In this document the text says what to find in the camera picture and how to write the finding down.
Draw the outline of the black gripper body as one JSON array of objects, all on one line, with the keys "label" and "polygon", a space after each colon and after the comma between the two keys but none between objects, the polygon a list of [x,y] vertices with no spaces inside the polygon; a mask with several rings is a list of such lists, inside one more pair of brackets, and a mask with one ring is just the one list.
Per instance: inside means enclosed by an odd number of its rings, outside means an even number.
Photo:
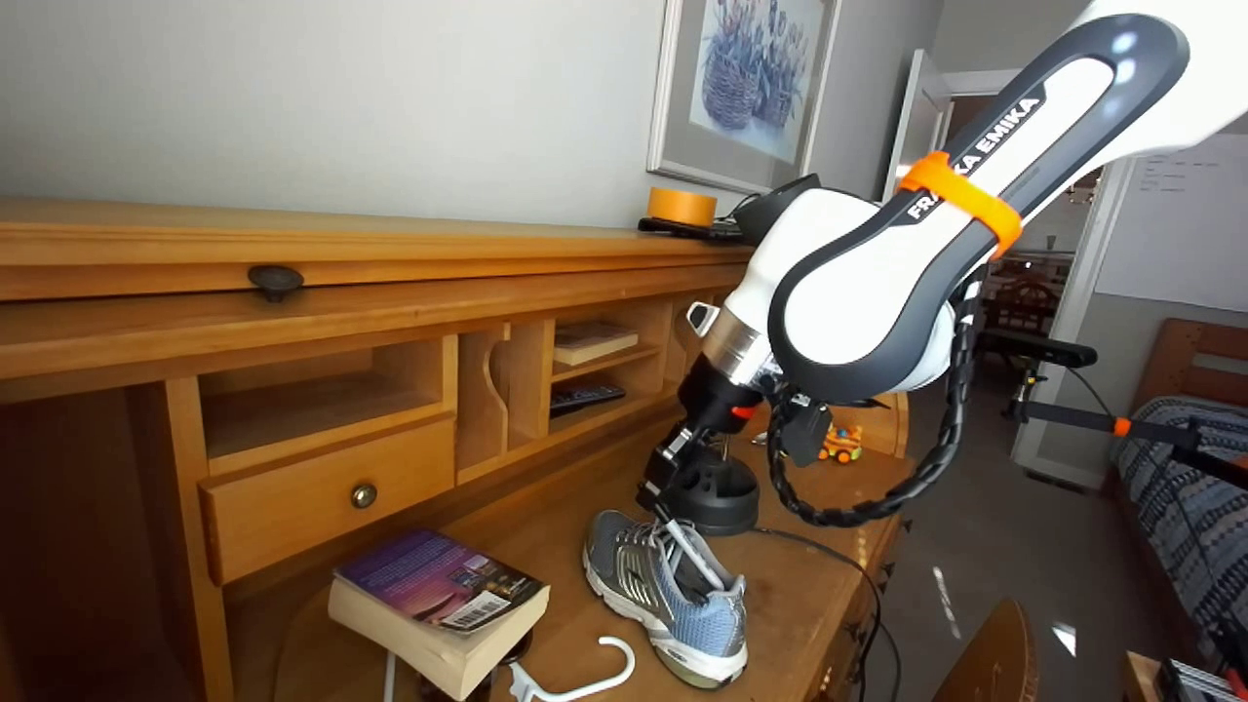
[{"label": "black gripper body", "polygon": [[718,449],[739,432],[760,394],[731,386],[709,358],[696,358],[678,386],[682,425],[652,451],[636,505],[660,518],[753,523],[760,490],[753,468]]}]

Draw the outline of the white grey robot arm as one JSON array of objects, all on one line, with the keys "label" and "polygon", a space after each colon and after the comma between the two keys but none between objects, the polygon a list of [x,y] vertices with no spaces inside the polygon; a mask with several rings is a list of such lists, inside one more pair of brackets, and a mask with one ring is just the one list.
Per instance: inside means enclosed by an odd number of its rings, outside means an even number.
[{"label": "white grey robot arm", "polygon": [[948,386],[920,468],[846,510],[857,527],[922,494],[951,463],[969,380],[976,281],[1028,213],[1120,155],[1190,148],[1248,109],[1245,0],[1091,0],[1000,95],[882,203],[798,178],[746,207],[739,284],[696,325],[686,420],[652,451],[639,505],[704,532],[757,518],[757,477],[712,441],[768,410],[781,425],[877,394]]}]

